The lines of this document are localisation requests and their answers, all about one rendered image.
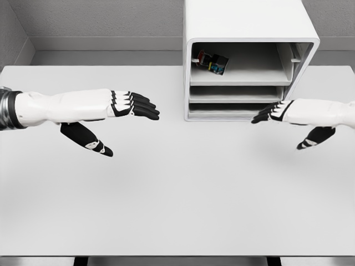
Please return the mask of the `black load switch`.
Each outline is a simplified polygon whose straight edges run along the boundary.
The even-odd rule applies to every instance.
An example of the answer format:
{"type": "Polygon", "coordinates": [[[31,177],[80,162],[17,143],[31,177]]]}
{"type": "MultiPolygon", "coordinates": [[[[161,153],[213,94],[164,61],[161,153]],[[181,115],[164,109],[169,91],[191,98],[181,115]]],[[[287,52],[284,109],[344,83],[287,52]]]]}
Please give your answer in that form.
{"type": "Polygon", "coordinates": [[[229,58],[225,56],[218,54],[210,55],[201,50],[198,53],[195,64],[197,66],[206,67],[208,71],[213,72],[214,74],[223,75],[228,62],[229,58]]]}

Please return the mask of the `white tabletop storage cabinet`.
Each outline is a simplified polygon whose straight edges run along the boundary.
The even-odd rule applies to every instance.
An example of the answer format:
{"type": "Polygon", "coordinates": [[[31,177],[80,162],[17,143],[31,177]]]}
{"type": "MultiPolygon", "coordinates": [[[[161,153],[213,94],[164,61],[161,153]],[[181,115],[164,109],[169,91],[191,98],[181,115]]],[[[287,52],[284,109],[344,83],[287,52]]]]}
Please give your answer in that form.
{"type": "Polygon", "coordinates": [[[287,100],[320,45],[302,0],[184,0],[187,121],[250,119],[287,100]],[[198,53],[229,58],[223,75],[198,53]]]}

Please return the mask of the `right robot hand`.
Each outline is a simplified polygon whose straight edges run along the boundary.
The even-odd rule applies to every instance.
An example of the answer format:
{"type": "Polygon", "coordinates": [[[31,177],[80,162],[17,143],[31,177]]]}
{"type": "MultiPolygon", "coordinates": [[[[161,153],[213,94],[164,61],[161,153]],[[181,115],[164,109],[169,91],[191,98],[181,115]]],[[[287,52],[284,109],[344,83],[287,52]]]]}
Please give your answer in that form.
{"type": "Polygon", "coordinates": [[[315,128],[297,145],[298,150],[317,146],[332,137],[339,124],[343,103],[329,100],[296,99],[271,103],[252,118],[262,121],[287,122],[293,125],[313,125],[315,128]]]}

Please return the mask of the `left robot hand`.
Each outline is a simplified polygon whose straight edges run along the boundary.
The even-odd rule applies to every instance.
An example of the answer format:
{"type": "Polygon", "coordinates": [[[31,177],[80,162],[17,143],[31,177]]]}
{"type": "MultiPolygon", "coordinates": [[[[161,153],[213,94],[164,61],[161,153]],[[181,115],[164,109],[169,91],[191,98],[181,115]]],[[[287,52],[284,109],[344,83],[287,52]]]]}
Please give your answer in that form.
{"type": "Polygon", "coordinates": [[[109,89],[72,91],[50,97],[47,120],[60,123],[63,135],[78,145],[112,157],[113,151],[105,146],[81,121],[100,121],[110,117],[141,116],[159,120],[156,105],[132,91],[109,89]]]}

